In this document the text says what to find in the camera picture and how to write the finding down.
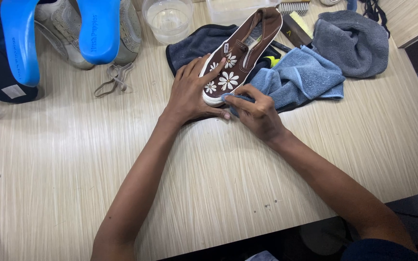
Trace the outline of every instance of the brown slip-on shoe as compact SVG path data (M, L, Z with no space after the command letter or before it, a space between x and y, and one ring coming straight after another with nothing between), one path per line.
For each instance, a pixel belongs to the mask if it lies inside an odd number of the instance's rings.
M220 106L224 103L221 98L224 93L233 93L244 84L282 24L282 15L275 7L259 8L209 56L200 77L215 69L223 57L227 62L220 75L204 87L202 97L206 104Z

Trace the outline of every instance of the hand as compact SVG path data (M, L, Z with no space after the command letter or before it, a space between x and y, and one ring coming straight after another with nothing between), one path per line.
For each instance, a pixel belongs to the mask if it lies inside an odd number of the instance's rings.
M240 121L246 127L270 147L278 139L286 137L289 131L283 126L272 98L264 95L251 84L240 86L235 90L235 95L242 94L249 95L255 100L255 103L232 95L226 96L225 101L227 104L234 106L238 115L240 115Z
M163 112L165 117L175 119L180 125L201 116L214 115L230 119L230 114L226 110L212 108L202 99L204 86L217 77L226 60L222 58L214 70L200 78L199 73L209 56L210 53L196 58L177 71L169 103Z

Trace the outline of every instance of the gray sneaker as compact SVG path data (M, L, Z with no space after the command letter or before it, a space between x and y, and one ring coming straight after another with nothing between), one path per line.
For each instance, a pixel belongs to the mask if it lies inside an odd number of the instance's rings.
M57 0L52 4L39 4L35 8L37 28L55 50L80 69L91 69L94 65L80 54L78 35L82 20L69 0Z
M135 60L141 46L140 20L130 0L120 1L120 39L114 62L127 65Z

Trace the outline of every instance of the bristle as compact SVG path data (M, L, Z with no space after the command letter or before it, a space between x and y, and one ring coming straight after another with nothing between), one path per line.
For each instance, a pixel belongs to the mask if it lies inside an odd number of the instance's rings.
M312 33L311 29L307 26L306 22L301 18L301 16L299 16L297 12L292 11L290 16L304 30L304 32L309 35L311 39L314 39L314 34Z
M300 16L305 16L309 9L309 2L296 2L296 3L281 3L278 10L282 15L291 14L296 11Z

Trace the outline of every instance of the black shoelace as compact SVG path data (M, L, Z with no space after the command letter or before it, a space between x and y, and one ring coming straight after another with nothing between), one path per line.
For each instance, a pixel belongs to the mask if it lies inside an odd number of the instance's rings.
M386 14L379 6L379 0L359 0L365 3L363 15L367 15L368 18L378 22L379 16L382 18L382 26L388 32L388 38L390 38L390 30L386 27Z

